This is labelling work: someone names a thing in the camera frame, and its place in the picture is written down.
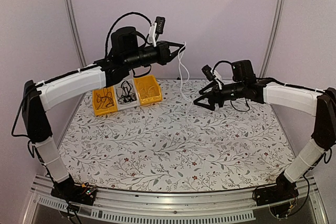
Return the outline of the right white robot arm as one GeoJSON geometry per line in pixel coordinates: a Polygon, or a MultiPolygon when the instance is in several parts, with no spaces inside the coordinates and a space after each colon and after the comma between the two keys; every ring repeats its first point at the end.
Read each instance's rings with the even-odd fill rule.
{"type": "Polygon", "coordinates": [[[202,72],[210,83],[199,91],[193,103],[209,109],[223,107],[225,101],[251,100],[260,104],[284,106],[314,117],[311,139],[295,160],[278,176],[271,190],[276,201],[291,194],[292,186],[308,170],[313,169],[322,156],[335,145],[335,89],[307,88],[282,83],[274,78],[257,78],[251,61],[231,62],[233,81],[224,84],[215,68],[206,65],[202,72]]]}

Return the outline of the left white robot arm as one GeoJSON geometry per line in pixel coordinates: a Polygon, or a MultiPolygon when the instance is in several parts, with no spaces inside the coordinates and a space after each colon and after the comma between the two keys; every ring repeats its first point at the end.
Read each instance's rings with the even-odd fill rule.
{"type": "Polygon", "coordinates": [[[114,86],[135,68],[151,67],[154,63],[164,66],[185,50],[184,44],[158,40],[163,34],[164,17],[158,16],[149,23],[146,36],[133,26],[116,29],[119,21],[131,15],[149,20],[139,12],[129,12],[119,17],[107,33],[104,58],[49,80],[38,83],[29,80],[24,85],[23,98],[16,114],[23,118],[26,129],[21,137],[28,138],[31,156],[38,156],[50,178],[58,185],[58,192],[67,200],[77,197],[78,188],[53,140],[47,111],[88,91],[114,86]]]}

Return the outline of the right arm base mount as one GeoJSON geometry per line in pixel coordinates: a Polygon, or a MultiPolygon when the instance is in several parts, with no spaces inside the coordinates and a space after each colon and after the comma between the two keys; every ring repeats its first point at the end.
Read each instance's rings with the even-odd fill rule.
{"type": "Polygon", "coordinates": [[[299,192],[296,183],[291,183],[282,172],[276,178],[273,186],[258,186],[254,189],[252,199],[257,206],[275,204],[285,201],[283,204],[270,207],[271,214],[279,219],[287,218],[296,205],[299,192]]]}

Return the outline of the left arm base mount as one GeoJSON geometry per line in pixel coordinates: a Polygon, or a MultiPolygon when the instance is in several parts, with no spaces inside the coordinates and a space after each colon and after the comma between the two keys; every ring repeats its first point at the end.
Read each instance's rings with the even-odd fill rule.
{"type": "Polygon", "coordinates": [[[97,194],[96,186],[89,183],[76,183],[71,175],[62,182],[58,183],[54,180],[52,182],[51,195],[53,197],[88,206],[93,205],[97,194]]]}

